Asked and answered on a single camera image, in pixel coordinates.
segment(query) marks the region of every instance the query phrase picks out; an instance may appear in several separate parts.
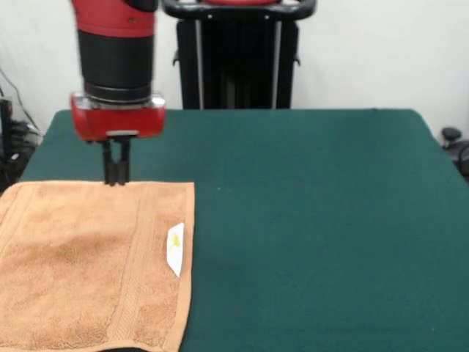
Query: orange towel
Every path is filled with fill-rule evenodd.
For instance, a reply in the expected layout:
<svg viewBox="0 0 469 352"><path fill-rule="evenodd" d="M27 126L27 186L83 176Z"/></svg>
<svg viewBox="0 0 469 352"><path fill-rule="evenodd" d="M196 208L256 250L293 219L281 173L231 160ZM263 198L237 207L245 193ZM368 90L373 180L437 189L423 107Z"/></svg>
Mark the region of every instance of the orange towel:
<svg viewBox="0 0 469 352"><path fill-rule="evenodd" d="M192 183L32 182L0 198L0 351L178 351L191 301ZM180 278L168 230L185 224Z"/></svg>

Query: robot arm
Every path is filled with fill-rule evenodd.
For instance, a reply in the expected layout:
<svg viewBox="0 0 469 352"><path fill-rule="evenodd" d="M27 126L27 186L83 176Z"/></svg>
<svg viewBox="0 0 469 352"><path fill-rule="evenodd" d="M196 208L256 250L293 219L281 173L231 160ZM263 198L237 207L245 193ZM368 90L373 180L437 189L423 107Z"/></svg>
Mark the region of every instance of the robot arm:
<svg viewBox="0 0 469 352"><path fill-rule="evenodd" d="M78 135L103 146L105 183L130 180L130 139L158 136L164 99L152 93L158 0L72 0L84 91L71 97ZM111 156L121 144L121 159Z"/></svg>

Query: white paper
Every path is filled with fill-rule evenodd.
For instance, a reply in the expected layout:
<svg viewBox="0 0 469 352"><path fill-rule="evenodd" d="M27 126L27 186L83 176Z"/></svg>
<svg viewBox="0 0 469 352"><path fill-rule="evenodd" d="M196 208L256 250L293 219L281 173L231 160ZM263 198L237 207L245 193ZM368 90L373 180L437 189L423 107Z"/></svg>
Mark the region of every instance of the white paper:
<svg viewBox="0 0 469 352"><path fill-rule="evenodd" d="M177 277L181 275L183 251L184 224L181 223L169 229L166 241L166 261Z"/></svg>

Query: green tablecloth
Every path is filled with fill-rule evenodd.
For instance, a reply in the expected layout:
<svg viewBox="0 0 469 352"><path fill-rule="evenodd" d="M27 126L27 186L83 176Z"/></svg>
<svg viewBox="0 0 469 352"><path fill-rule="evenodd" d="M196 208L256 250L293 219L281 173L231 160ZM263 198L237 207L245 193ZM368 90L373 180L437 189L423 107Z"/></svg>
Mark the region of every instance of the green tablecloth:
<svg viewBox="0 0 469 352"><path fill-rule="evenodd" d="M183 351L469 351L469 192L412 111L170 111L133 180L193 180ZM101 180L58 113L23 180Z"/></svg>

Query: black machine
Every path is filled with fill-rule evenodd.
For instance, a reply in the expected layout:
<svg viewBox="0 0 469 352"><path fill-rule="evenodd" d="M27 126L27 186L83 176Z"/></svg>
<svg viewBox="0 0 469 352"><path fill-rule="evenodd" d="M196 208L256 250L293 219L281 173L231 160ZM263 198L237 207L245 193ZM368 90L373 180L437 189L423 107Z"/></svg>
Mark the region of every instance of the black machine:
<svg viewBox="0 0 469 352"><path fill-rule="evenodd" d="M12 113L11 100L0 98L0 194L19 180L40 142L38 132Z"/></svg>
<svg viewBox="0 0 469 352"><path fill-rule="evenodd" d="M184 109L288 109L297 57L296 21L316 0L162 0L179 18Z"/></svg>
<svg viewBox="0 0 469 352"><path fill-rule="evenodd" d="M443 149L453 161L461 175L469 182L469 141L461 141L462 133L457 128L444 128Z"/></svg>

